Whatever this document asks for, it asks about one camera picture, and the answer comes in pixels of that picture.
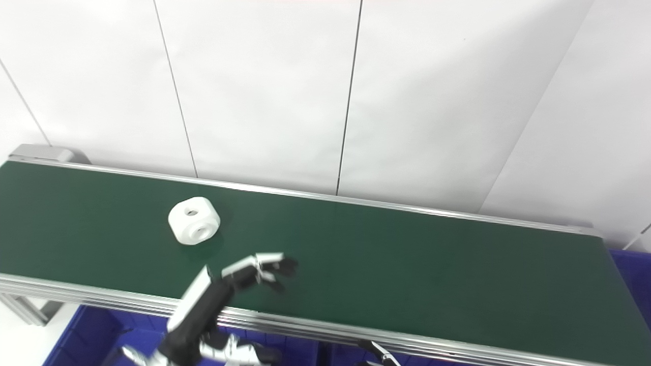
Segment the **wall seam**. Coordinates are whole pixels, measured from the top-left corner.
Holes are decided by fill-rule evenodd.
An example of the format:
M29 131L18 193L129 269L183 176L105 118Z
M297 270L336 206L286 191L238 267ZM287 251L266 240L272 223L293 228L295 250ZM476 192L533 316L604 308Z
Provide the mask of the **wall seam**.
M176 103L178 104L178 111L181 113L181 121L183 122L183 130L186 133L187 148L190 151L190 159L192 159L192 168L195 171L195 177L199 177L197 172L197 164L195 163L195 155L192 152L192 145L190 144L190 136L187 133L186 118L183 114L183 107L181 106L181 98L178 95L178 88L176 87L176 78L174 78L174 70L172 69L172 61L169 58L169 52L167 51L167 41L165 41L165 34L163 33L163 24L161 23L160 15L158 14L158 6L156 0L152 0L154 3L154 10L156 11L156 21L158 22L158 29L161 32L161 39L163 40L163 48L165 48L165 57L167 58L167 65L169 66L169 73L172 77L172 85L174 85L174 95L176 95Z
M344 162L344 146L346 145L346 130L348 129L348 112L350 111L350 96L353 91L353 77L355 75L355 60L357 58L357 41L359 40L359 24L362 19L362 4L364 0L359 0L359 13L357 15L357 30L355 31L355 46L353 47L353 63L350 70L350 84L348 85L348 101L346 102L346 116L344 118L344 135L341 139L341 154L339 156L339 172L337 173L337 188L335 195L339 195L339 183L341 182L341 166Z
M11 74L9 74L9 70L7 70L7 67L5 66L5 63L2 61L2 58L0 58L0 66L2 69L5 71L5 75L7 75L7 78L9 78L9 82L11 85L14 87L14 90L20 97L20 100L23 102L23 106L27 109L27 112L29 112L29 115L32 116L32 120L36 124L36 127L40 131L41 135L43 135L43 138L45 141L48 143L49 146L52 146L52 144L49 142L49 139L47 135L45 134L45 131L43 130L43 127L41 127L40 123L38 123L38 120L36 119L36 116L34 115L34 112L32 112L32 109L29 107L29 104L27 104L27 100L25 100L25 97L23 96L23 93L20 92L18 89L18 86L16 85L16 82L14 81L14 78L11 77Z

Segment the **white wall panel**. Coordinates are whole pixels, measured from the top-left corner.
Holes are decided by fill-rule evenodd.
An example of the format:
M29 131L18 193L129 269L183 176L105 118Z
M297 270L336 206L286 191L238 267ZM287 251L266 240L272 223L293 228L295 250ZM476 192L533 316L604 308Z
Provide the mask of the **white wall panel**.
M157 0L199 176L334 193L359 0Z
M591 3L365 1L339 194L476 212Z
M597 0L481 213L591 223L627 242L651 221L651 2Z
M0 164L22 143L47 144L47 141L0 68Z
M53 145L194 175L150 0L2 1L0 57Z

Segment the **hole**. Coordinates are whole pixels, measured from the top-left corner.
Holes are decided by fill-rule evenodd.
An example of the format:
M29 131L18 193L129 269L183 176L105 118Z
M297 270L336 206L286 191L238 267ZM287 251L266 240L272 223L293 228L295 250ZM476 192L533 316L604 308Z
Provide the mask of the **hole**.
M195 237L198 240L204 240L210 235L210 230L206 229L205 227L200 227L195 231Z

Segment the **robotic hand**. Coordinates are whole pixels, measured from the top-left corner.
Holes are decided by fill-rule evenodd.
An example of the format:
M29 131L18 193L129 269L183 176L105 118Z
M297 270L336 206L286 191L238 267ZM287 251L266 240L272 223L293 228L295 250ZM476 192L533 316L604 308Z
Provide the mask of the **robotic hand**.
M275 274L293 276L297 265L283 253L257 253L222 269L217 279L205 266L181 298L167 322L167 335L151 357L129 346L122 352L137 366L194 366L202 357L228 366L279 363L279 351L221 333L216 319L236 291L257 283L284 290Z
M357 342L357 345L374 354L381 364L371 361L362 361L358 362L356 366L401 366L389 351L374 341L363 340Z

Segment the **blue plastic crate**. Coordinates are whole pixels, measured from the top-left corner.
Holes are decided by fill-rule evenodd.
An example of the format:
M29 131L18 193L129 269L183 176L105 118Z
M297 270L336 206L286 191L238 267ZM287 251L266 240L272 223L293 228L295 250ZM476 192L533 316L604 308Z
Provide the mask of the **blue plastic crate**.
M610 250L628 290L651 329L651 254Z
M120 347L130 345L151 354L163 339L167 318L80 306L44 366L133 366ZM242 338L283 352L282 366L316 366L318 342L234 328ZM201 366L223 363L204 360Z

